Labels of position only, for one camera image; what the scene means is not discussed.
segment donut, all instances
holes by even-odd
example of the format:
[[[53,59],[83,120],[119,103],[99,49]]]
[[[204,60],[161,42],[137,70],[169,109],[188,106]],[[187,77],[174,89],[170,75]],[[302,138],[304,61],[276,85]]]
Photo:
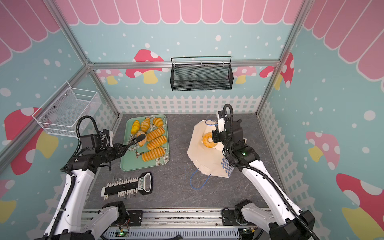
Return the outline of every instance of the donut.
[[[215,147],[217,145],[217,143],[213,142],[212,133],[211,132],[207,132],[206,134],[204,134],[204,136],[203,136],[203,143],[204,143],[204,145],[206,147]]]

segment marble surface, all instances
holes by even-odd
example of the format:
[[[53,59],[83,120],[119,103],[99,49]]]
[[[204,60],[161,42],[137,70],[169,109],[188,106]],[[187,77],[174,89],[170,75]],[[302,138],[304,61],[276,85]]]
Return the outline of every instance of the marble surface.
[[[123,115],[114,142],[122,143],[126,122],[130,118],[141,115]],[[170,160],[162,166],[124,172],[120,169],[120,159],[112,162],[112,171],[102,167],[95,179],[94,186],[86,201],[85,209],[99,209],[107,202],[123,201],[126,208],[189,208],[189,207],[234,207],[244,199],[249,199],[258,207],[267,204],[255,189],[253,184],[238,170],[234,169],[230,178],[211,176],[205,186],[194,190],[189,183],[196,167],[187,155],[189,142],[194,126],[203,119],[215,119],[215,114],[167,114]],[[273,160],[255,114],[235,114],[234,120],[241,118],[244,137],[247,144],[255,149],[261,157],[266,169],[274,180],[281,186]],[[123,199],[112,195],[104,201],[100,196],[101,188],[111,182],[114,176],[139,177],[143,172],[151,171],[154,178],[152,194]],[[200,187],[207,176],[200,171],[194,175],[192,185]]]

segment white paper bag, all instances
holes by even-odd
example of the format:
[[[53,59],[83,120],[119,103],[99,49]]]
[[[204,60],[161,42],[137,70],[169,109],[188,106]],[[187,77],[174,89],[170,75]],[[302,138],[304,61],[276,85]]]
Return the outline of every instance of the white paper bag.
[[[202,141],[203,135],[213,130],[216,130],[216,127],[205,124],[205,120],[196,124],[187,154],[203,174],[228,178],[234,167],[229,166],[223,156],[223,144],[219,142],[215,147],[206,147]]]

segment mushroom mural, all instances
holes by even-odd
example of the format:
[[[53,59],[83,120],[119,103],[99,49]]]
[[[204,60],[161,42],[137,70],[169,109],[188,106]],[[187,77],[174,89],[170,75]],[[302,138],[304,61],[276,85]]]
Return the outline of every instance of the mushroom mural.
[[[275,82],[275,89],[280,90],[280,84],[281,81],[284,79],[285,86],[289,88],[292,83],[292,78],[293,78],[293,72],[294,72],[294,66],[295,63],[293,62],[293,55],[292,53],[289,53],[287,61],[285,62],[283,69],[281,70],[279,76],[277,77],[277,81]],[[260,72],[260,77],[266,78],[272,75],[274,70],[274,67],[268,66],[264,68]]]
[[[16,201],[1,201],[4,194],[13,187],[14,180],[0,180],[0,223],[5,223],[16,208]]]
[[[23,108],[9,114],[4,120],[5,135],[3,145],[7,145],[17,134],[32,120],[32,114],[38,108]],[[51,136],[40,129],[31,140],[25,145],[20,153],[12,160],[11,168],[14,174],[21,175],[26,173],[33,163],[35,151],[40,150],[45,158],[50,158],[57,146],[59,139]]]
[[[132,61],[133,62],[156,62],[156,61],[164,62],[164,60],[159,55],[147,49],[139,50]],[[151,84],[151,83],[157,83],[159,81],[155,75],[155,72],[154,72],[155,70],[160,72],[168,72],[169,68],[127,69],[125,74],[130,78],[135,78],[143,74],[144,83]]]
[[[105,82],[105,79],[107,79],[109,85],[116,85],[118,83],[114,76],[123,76],[118,69],[98,69],[96,73],[103,83]]]
[[[307,140],[305,141],[305,144],[310,142],[314,145],[313,148],[308,149],[312,159],[315,162],[318,162],[324,155],[329,168],[334,170],[340,160],[340,147],[336,137],[320,132],[307,132],[306,137]]]
[[[237,84],[243,84],[245,83],[245,76],[256,76],[257,71],[255,67],[238,67],[235,68],[233,71],[233,76],[237,78],[236,82]]]
[[[356,236],[361,240],[384,237],[384,191],[346,174],[338,174],[336,182],[340,190],[358,206],[356,209],[341,209]]]

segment white wire basket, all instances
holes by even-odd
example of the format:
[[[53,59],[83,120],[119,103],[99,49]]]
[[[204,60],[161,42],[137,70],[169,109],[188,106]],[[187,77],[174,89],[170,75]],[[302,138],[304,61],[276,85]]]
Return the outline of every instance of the white wire basket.
[[[73,88],[69,85],[47,107],[46,103],[56,94],[54,93],[32,116],[37,123],[49,134],[77,137],[76,124],[85,115],[94,116],[101,106],[98,92]],[[80,135],[83,133],[90,119],[84,119],[80,124]]]

